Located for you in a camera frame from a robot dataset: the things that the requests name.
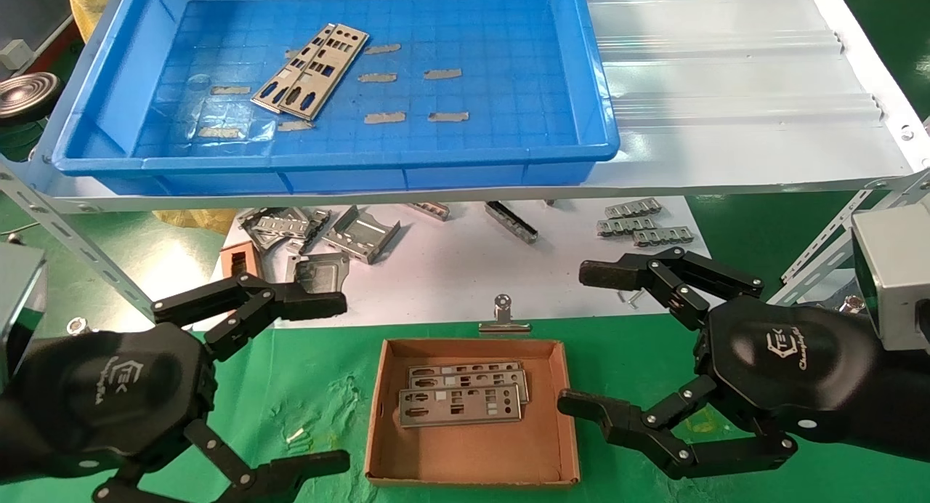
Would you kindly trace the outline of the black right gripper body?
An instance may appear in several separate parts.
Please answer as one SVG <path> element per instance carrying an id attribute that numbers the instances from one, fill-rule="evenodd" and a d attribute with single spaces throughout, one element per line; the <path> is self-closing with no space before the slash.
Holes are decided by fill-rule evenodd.
<path id="1" fill-rule="evenodd" d="M 741 430 L 928 460 L 928 354 L 886 350 L 863 315 L 738 297 L 708 311 L 695 354 Z"/>

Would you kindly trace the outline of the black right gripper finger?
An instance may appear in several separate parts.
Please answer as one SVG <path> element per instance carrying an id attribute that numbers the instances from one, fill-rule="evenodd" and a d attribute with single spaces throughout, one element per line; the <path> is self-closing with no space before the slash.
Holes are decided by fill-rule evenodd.
<path id="1" fill-rule="evenodd" d="M 627 252 L 615 262 L 586 260 L 578 278 L 589 287 L 645 291 L 690 331 L 703 329 L 711 310 L 700 291 L 732 300 L 758 299 L 764 290 L 760 278 L 679 247 L 652 255 Z"/>
<path id="2" fill-rule="evenodd" d="M 625 400 L 565 388 L 557 408 L 565 416 L 595 422 L 611 446 L 644 454 L 672 480 L 735 475 L 780 469 L 797 451 L 797 444 L 770 422 L 752 419 L 751 437 L 687 443 L 674 435 L 678 424 L 701 410 L 719 386 L 698 375 L 677 393 L 650 409 Z"/>

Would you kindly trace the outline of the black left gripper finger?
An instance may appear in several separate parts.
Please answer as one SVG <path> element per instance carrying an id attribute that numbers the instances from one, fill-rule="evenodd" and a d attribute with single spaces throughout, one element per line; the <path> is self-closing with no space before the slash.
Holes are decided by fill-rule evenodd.
<path id="1" fill-rule="evenodd" d="M 275 459 L 250 469 L 202 419 L 184 429 L 184 437 L 230 482 L 216 502 L 293 502 L 307 480 L 349 470 L 351 457 L 345 450 L 302 454 Z M 137 464 L 126 464 L 116 475 L 100 484 L 94 502 L 177 502 L 137 486 L 144 475 Z"/>
<path id="2" fill-rule="evenodd" d="M 155 301 L 150 307 L 155 322 L 178 327 L 225 315 L 206 332 L 205 348 L 213 360 L 226 361 L 276 320 L 332 318 L 346 313 L 347 299 L 340 291 L 308 292 L 296 282 L 270 283 L 240 273 Z"/>

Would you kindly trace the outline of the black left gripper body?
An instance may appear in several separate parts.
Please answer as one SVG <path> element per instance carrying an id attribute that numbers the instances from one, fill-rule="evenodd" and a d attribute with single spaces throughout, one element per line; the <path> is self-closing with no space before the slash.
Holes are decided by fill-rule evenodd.
<path id="1" fill-rule="evenodd" d="M 34 341 L 2 393 L 2 482 L 163 469 L 213 409 L 215 375 L 203 344 L 168 323 Z"/>

